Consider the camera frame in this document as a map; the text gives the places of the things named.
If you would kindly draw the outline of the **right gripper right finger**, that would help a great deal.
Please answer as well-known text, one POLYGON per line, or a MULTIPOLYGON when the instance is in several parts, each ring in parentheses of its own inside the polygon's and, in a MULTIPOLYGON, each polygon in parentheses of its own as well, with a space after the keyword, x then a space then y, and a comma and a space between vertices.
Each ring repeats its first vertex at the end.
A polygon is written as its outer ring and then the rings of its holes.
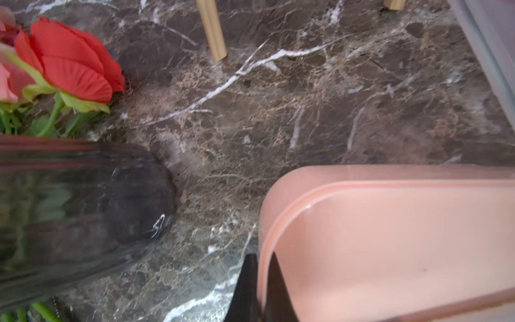
POLYGON ((270 261, 267 286, 264 321, 299 322, 275 253, 270 261))

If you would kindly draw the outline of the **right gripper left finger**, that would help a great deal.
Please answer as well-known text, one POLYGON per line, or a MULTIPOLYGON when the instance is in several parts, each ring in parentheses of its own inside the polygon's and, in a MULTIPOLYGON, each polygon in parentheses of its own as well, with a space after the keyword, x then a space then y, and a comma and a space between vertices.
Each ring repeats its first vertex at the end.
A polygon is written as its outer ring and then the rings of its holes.
POLYGON ((258 257, 256 254, 248 254, 244 258, 224 322, 258 322, 260 320, 257 278, 258 257))

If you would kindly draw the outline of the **pink plastic tray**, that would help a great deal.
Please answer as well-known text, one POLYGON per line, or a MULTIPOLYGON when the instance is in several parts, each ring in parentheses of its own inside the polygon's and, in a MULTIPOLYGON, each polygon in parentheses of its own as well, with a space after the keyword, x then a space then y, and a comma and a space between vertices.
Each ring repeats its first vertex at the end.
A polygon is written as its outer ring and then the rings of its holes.
POLYGON ((307 166, 260 212, 257 299, 277 260, 301 321, 513 321, 514 169, 307 166))

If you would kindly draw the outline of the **dark red vase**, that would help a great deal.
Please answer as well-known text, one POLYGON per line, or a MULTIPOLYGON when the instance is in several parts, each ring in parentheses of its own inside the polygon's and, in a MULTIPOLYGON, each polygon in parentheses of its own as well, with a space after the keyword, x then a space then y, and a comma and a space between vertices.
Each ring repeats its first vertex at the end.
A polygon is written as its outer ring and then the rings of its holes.
POLYGON ((128 144, 1 137, 1 312, 124 270, 177 211, 171 172, 128 144))

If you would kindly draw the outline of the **red rose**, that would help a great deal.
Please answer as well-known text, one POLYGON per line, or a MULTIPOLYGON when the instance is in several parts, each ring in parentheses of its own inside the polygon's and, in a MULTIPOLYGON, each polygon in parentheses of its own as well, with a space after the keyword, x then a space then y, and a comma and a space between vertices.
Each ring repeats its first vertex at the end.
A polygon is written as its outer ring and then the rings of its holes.
POLYGON ((126 89, 122 68, 102 41, 59 21, 41 17, 29 32, 17 35, 14 50, 6 58, 32 80, 21 88, 22 97, 29 102, 41 95, 54 98, 37 137, 49 136, 59 115, 68 110, 110 113, 114 94, 126 89))

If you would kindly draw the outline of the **pink rose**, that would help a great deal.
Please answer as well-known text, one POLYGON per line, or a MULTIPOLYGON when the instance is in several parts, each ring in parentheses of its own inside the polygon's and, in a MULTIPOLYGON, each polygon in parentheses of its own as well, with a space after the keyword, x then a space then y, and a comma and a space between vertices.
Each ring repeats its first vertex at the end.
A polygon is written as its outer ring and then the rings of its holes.
POLYGON ((1 6, 1 133, 7 135, 18 133, 21 122, 17 113, 29 108, 22 89, 34 84, 27 72, 5 57, 5 53, 16 54, 14 42, 20 31, 13 12, 1 6))

